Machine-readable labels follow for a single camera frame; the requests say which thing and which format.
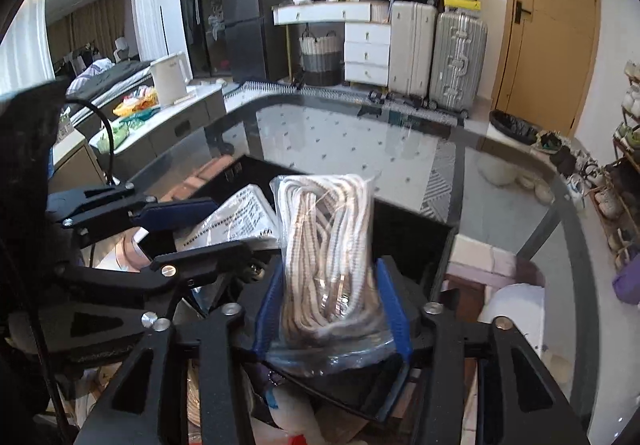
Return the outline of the white printed plastic pouch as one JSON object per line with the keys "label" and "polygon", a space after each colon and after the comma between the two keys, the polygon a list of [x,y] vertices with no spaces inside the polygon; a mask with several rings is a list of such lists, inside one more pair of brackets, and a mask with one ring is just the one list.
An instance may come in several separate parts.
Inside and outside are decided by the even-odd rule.
{"label": "white printed plastic pouch", "polygon": [[175,240],[178,251],[242,241],[252,250],[280,248],[280,225],[262,190],[247,185],[226,200],[189,234]]}

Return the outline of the white plush pillow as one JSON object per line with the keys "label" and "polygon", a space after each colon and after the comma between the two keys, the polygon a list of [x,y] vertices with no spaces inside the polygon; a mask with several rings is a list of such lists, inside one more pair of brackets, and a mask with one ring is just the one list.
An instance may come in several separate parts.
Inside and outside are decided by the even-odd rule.
{"label": "white plush pillow", "polygon": [[491,323],[497,317],[510,318],[538,356],[544,350],[544,287],[512,283],[492,294],[478,320]]}

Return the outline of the grey side cabinet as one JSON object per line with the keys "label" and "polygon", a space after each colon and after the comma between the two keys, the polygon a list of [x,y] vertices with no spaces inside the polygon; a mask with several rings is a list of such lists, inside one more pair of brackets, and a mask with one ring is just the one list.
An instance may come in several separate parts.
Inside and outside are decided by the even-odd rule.
{"label": "grey side cabinet", "polygon": [[156,157],[199,128],[227,113],[221,84],[188,87],[189,94],[174,105],[145,109],[111,122],[114,136],[112,176],[132,178]]}

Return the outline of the purple bag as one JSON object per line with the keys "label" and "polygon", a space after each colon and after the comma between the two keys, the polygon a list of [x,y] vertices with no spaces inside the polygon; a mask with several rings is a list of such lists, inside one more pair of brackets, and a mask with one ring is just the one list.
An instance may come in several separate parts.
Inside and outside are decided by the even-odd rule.
{"label": "purple bag", "polygon": [[612,281],[614,293],[620,302],[640,303],[640,255],[633,257]]}

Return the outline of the white electric kettle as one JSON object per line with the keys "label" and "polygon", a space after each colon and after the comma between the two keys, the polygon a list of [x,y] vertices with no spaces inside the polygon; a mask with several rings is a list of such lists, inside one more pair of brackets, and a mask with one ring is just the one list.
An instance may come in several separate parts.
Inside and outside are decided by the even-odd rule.
{"label": "white electric kettle", "polygon": [[186,71],[186,57],[182,52],[152,61],[150,72],[160,107],[169,107],[188,96],[186,85],[190,78]]}

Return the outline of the red white plastic bag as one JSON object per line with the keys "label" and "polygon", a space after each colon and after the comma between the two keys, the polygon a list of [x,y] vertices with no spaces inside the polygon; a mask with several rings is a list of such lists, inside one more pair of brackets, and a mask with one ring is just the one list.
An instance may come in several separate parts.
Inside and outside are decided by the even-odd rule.
{"label": "red white plastic bag", "polygon": [[244,383],[256,444],[363,444],[357,435],[367,419],[334,405],[312,405],[295,383],[248,377]]}

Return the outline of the black cardboard box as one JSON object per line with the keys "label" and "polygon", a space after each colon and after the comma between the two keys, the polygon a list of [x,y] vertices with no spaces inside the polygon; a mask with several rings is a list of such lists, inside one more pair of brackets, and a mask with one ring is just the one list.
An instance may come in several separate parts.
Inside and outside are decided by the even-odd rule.
{"label": "black cardboard box", "polygon": [[[220,206],[246,185],[258,186],[268,202],[273,202],[270,182],[278,176],[297,172],[273,162],[244,155],[212,178],[187,178],[167,193],[166,200],[206,197]],[[456,229],[446,223],[398,207],[376,198],[372,217],[372,255],[375,260],[391,257],[406,280],[419,287],[423,297],[442,286]],[[292,379],[304,389],[341,409],[371,421],[384,421],[392,412],[408,369],[394,354],[381,363],[348,369],[331,376]]]}

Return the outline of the wooden shoe rack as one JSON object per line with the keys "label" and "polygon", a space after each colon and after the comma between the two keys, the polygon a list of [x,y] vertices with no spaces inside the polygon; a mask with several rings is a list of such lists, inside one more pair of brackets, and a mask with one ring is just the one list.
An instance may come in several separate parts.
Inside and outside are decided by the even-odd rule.
{"label": "wooden shoe rack", "polygon": [[597,168],[589,193],[619,273],[639,254],[639,64],[624,68],[628,88],[620,102],[622,122],[614,130],[614,161]]}

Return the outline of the white trash bin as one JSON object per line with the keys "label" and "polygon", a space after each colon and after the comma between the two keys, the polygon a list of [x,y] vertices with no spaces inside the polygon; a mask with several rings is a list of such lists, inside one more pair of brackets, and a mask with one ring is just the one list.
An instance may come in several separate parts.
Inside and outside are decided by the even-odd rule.
{"label": "white trash bin", "polygon": [[477,160],[480,175],[495,187],[518,185],[533,191],[536,174],[504,158],[517,150],[529,154],[537,143],[539,129],[530,122],[499,109],[492,109],[488,117],[486,139],[497,147],[497,153],[481,153]]}

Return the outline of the woven laundry basket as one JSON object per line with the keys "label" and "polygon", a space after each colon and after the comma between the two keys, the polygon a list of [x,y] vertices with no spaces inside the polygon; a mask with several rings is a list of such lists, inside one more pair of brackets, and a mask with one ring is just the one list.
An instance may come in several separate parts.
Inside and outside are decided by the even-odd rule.
{"label": "woven laundry basket", "polygon": [[315,35],[306,26],[299,37],[303,81],[307,86],[333,87],[343,79],[343,41],[333,30]]}

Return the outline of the black refrigerator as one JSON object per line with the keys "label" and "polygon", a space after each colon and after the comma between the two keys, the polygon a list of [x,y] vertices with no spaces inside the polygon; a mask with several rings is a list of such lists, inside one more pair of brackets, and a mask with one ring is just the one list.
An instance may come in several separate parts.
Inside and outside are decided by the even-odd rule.
{"label": "black refrigerator", "polygon": [[285,30],[272,9],[291,0],[222,0],[233,80],[278,81],[288,75]]}

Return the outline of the white drawer desk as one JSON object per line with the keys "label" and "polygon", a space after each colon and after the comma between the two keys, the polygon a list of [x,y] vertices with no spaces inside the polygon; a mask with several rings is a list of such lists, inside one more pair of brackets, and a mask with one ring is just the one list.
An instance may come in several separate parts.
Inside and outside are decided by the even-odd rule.
{"label": "white drawer desk", "polygon": [[390,2],[317,1],[272,9],[278,26],[344,26],[344,76],[348,82],[386,88],[390,72]]}

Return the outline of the wooden door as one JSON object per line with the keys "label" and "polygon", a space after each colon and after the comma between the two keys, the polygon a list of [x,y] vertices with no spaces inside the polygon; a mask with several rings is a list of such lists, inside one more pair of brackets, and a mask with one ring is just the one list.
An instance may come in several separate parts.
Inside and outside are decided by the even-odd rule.
{"label": "wooden door", "polygon": [[600,0],[506,0],[492,106],[572,135],[589,91]]}

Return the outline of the silver aluminium suitcase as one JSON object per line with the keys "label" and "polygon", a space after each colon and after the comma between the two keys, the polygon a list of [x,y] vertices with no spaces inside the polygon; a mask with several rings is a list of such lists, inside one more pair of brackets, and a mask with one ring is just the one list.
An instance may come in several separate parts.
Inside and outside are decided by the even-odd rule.
{"label": "silver aluminium suitcase", "polygon": [[442,12],[437,17],[428,105],[468,118],[482,75],[488,28],[477,17]]}

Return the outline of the white suitcase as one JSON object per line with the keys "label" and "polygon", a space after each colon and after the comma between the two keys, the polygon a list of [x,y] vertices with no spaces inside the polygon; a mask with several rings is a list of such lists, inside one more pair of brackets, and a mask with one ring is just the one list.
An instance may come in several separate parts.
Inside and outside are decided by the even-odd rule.
{"label": "white suitcase", "polygon": [[426,98],[438,12],[433,5],[399,1],[390,10],[390,92]]}

